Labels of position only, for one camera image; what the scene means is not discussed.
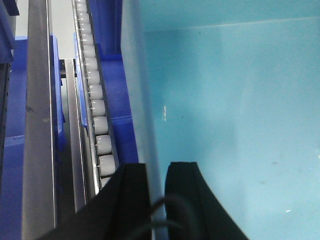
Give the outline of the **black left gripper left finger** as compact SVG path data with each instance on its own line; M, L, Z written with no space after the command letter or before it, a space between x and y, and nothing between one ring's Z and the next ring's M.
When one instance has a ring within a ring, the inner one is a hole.
M124 240L150 223L150 208L146 166L123 164L85 207L41 239Z

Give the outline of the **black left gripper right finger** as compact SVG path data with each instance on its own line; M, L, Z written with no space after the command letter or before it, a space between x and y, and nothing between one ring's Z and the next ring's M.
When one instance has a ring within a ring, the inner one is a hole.
M172 162L167 170L165 196L178 202L166 203L166 216L182 225L169 227L171 240L246 240L210 190L195 162Z

